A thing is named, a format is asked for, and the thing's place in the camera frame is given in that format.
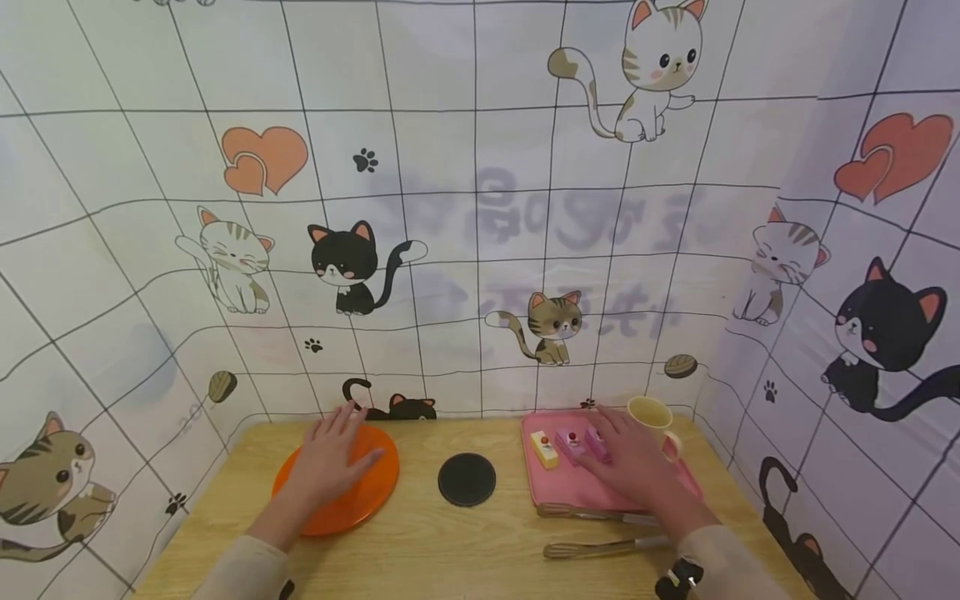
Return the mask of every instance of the cartoon cat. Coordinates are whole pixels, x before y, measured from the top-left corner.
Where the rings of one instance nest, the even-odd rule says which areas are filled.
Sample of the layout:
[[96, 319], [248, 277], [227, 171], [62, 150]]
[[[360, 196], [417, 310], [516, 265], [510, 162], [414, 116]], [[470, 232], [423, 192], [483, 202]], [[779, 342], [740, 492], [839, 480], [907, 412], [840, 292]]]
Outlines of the cartoon cat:
[[623, 74], [636, 88], [611, 132], [600, 120], [593, 65], [576, 48], [558, 48], [547, 69], [554, 77], [572, 79], [587, 93], [590, 126], [600, 137], [634, 143], [652, 142], [663, 134], [664, 113], [693, 105], [693, 96], [674, 96], [673, 90], [690, 81], [697, 70], [703, 31], [700, 19], [707, 0], [687, 0], [680, 6], [658, 9], [653, 0], [636, 0], [624, 35]]
[[212, 212], [198, 209], [200, 244], [180, 235], [177, 247], [196, 258], [204, 270], [204, 281], [217, 299], [231, 313], [265, 313], [270, 299], [253, 275], [262, 273], [270, 264], [268, 252], [274, 240], [256, 235], [239, 223], [221, 221]]
[[[344, 398], [347, 401], [353, 400], [350, 395], [350, 388], [354, 385], [361, 385], [369, 389], [372, 384], [366, 379], [352, 378], [344, 382]], [[367, 410], [367, 420], [427, 420], [436, 419], [437, 411], [433, 408], [434, 400], [432, 398], [418, 399], [408, 398], [403, 394], [394, 394], [390, 397], [390, 412], [385, 413], [378, 408]]]
[[376, 242], [366, 221], [357, 221], [350, 231], [334, 231], [319, 225], [307, 227], [313, 240], [313, 269], [320, 281], [339, 288], [337, 312], [345, 315], [369, 315], [390, 299], [394, 275], [404, 261], [426, 256], [426, 245], [417, 240], [398, 244], [387, 258], [387, 274], [380, 300], [373, 301], [364, 283], [376, 272]]
[[804, 578], [810, 591], [820, 600], [853, 600], [837, 578], [824, 563], [824, 553], [820, 543], [810, 534], [800, 534], [796, 541], [790, 537], [790, 526], [783, 515], [770, 504], [770, 495], [767, 493], [767, 476], [775, 468], [783, 476], [783, 481], [791, 492], [797, 492], [797, 480], [790, 475], [786, 467], [779, 460], [768, 456], [760, 463], [760, 491], [763, 493], [763, 524], [770, 530], [774, 540], [783, 549], [786, 558], [790, 559], [793, 567]]
[[844, 351], [821, 379], [856, 412], [890, 422], [904, 419], [934, 398], [960, 397], [960, 365], [954, 365], [926, 378], [893, 406], [874, 406], [879, 372], [906, 371], [917, 364], [946, 310], [943, 288], [911, 292], [875, 257], [866, 280], [837, 313], [834, 332]]
[[754, 229], [756, 256], [745, 297], [733, 308], [736, 319], [774, 324], [783, 312], [782, 285], [803, 285], [817, 267], [830, 260], [830, 251], [816, 231], [783, 218], [774, 206], [766, 225]]
[[523, 337], [520, 319], [504, 310], [494, 310], [485, 319], [491, 327], [506, 327], [514, 332], [520, 351], [542, 365], [560, 366], [570, 364], [570, 353], [564, 340], [580, 332], [583, 315], [580, 312], [580, 292], [570, 292], [559, 298], [548, 298], [534, 292], [527, 305], [527, 326], [530, 333], [540, 338], [537, 351], [531, 352]]
[[100, 529], [116, 495], [90, 481], [94, 462], [90, 442], [50, 413], [34, 442], [0, 463], [0, 560], [48, 561]]

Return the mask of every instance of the sleeve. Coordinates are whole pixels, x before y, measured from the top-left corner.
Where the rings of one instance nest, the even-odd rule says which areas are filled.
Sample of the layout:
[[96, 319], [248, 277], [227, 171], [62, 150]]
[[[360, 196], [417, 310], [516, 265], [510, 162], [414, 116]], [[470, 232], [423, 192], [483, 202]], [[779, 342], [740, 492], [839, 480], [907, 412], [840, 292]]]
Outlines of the sleeve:
[[287, 555], [243, 536], [207, 573], [193, 600], [275, 600], [286, 583]]
[[733, 532], [711, 525], [693, 532], [680, 555], [701, 566], [704, 578], [694, 588], [699, 600], [790, 600]]

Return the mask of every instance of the cream mug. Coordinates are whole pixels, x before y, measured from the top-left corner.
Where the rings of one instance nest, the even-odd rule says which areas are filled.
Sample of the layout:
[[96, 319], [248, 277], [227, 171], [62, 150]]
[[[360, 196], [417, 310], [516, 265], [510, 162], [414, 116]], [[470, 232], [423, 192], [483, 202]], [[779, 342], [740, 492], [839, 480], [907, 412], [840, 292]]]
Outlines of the cream mug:
[[[660, 449], [667, 460], [674, 463], [680, 460], [680, 455], [684, 451], [684, 443], [680, 437], [670, 431], [669, 427], [673, 424], [673, 413], [659, 400], [648, 396], [637, 396], [630, 398], [627, 402], [627, 414], [640, 424], [646, 426], [654, 437], [660, 443]], [[666, 441], [669, 440], [673, 445], [673, 452], [668, 451]]]

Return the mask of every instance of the cake slice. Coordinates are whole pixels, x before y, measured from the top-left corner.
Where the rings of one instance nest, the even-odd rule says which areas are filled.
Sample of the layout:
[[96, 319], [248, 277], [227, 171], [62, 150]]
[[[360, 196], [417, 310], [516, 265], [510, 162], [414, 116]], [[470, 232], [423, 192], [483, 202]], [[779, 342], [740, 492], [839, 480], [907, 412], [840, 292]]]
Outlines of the cake slice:
[[550, 438], [547, 437], [545, 432], [535, 431], [530, 434], [530, 444], [534, 447], [534, 452], [537, 454], [537, 458], [540, 459], [540, 464], [543, 465], [543, 468], [547, 470], [557, 468], [560, 464], [560, 455], [557, 454], [557, 450], [553, 449], [553, 446], [550, 445]]
[[603, 441], [603, 436], [600, 435], [600, 432], [597, 431], [593, 425], [587, 427], [587, 447], [590, 449], [590, 452], [593, 453], [593, 456], [597, 457], [597, 460], [601, 463], [611, 461], [610, 452], [607, 450], [607, 443]]
[[577, 457], [587, 453], [580, 436], [571, 429], [558, 429], [554, 436], [554, 445], [566, 455], [574, 467], [580, 466], [577, 465]]

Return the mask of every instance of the round black mat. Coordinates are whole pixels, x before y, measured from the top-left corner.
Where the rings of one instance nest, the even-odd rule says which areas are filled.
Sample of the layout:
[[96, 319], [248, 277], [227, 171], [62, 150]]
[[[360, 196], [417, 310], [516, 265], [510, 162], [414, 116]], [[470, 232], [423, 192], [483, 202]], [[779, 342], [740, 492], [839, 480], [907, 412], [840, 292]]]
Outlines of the round black mat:
[[446, 459], [437, 475], [437, 485], [450, 504], [476, 506], [493, 494], [496, 471], [486, 458], [465, 452]]

